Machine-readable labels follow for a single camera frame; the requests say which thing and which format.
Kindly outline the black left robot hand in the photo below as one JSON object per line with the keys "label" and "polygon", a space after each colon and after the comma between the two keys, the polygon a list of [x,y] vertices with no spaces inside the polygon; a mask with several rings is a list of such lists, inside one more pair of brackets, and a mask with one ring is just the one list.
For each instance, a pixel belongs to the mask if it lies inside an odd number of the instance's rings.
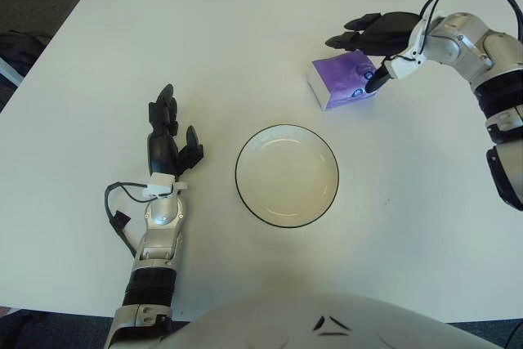
{"label": "black left robot hand", "polygon": [[168,84],[156,101],[148,104],[152,132],[147,137],[147,150],[150,174],[173,175],[179,180],[187,169],[193,168],[204,157],[204,150],[193,126],[186,130],[186,145],[178,150],[174,140],[179,126],[178,108],[173,93],[173,85]]}

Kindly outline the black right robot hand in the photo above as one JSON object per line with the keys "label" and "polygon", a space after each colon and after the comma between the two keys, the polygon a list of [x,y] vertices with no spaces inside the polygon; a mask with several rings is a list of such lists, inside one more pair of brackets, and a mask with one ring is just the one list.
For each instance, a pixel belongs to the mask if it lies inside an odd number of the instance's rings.
{"label": "black right robot hand", "polygon": [[370,13],[344,25],[343,34],[329,38],[325,45],[344,51],[361,51],[366,56],[382,56],[382,64],[365,85],[366,93],[376,92],[392,79],[385,61],[396,58],[407,62],[416,61],[413,55],[402,55],[408,48],[409,38],[420,21],[418,14],[394,11],[386,14]]}

